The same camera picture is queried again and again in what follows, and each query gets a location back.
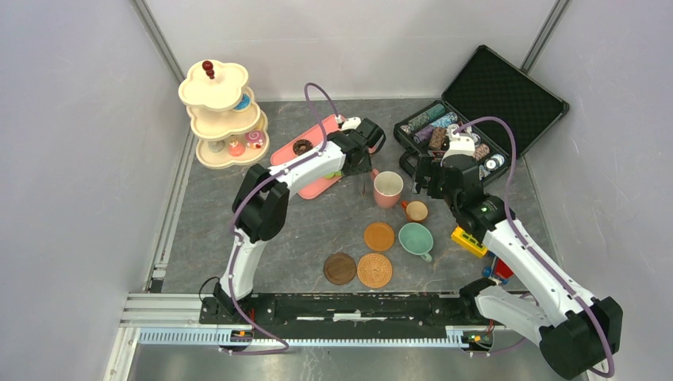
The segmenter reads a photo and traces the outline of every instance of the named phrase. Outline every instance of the yellow block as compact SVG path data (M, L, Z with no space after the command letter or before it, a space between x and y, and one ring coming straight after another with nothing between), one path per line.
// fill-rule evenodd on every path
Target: yellow block
M474 254L477 258L483 258L488 252L488 248L478 242L472 235L468 234L458 226L451 234L451 239L466 250Z

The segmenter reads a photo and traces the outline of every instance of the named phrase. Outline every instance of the open carrying case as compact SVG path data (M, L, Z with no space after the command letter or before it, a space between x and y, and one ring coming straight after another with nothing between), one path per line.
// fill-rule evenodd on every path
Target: open carrying case
M485 116L504 120L513 130L517 143L517 158L523 156L569 109L569 105L563 99L544 89L486 45L479 46L451 85L442 93L441 99L394 126L395 140L406 149L399 163L402 169L414 178L416 192L428 186L423 176L417 174L419 164L428 160L438 160L437 152L433 154L429 151L427 141L418 144L413 139L413 133L406 133L401 127L437 104L444 105L447 112L455 112L462 122ZM510 139L502 126L491 121L473 126L472 132L478 134L481 143L488 145L490 149L490 153L479 160L480 165L495 154L505 157L503 165L483 178L484 185L487 185L510 167L512 160Z

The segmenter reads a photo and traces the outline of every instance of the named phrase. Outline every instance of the light gray wall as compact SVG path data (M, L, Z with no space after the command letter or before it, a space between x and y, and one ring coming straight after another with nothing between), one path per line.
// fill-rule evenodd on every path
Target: light gray wall
M125 0L0 5L0 379L102 377L184 107Z
M558 256L625 311L618 379L670 379L673 5L573 2L532 76L571 112L529 153Z
M264 100L438 97L475 48L520 65L554 0L148 0L183 70L250 72Z

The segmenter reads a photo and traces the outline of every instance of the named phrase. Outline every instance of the teal cup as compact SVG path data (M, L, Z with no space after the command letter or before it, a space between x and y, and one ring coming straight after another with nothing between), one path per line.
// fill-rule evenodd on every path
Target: teal cup
M433 248L433 235L421 224L410 222L404 225L398 234L402 247L415 256L421 256L425 262L432 262L430 250Z

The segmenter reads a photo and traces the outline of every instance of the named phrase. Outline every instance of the woven coaster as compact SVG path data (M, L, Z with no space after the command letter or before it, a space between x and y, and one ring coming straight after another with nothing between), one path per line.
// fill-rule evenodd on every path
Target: woven coaster
M381 288L393 278L393 264L383 254L367 254L358 263L358 278L367 287Z

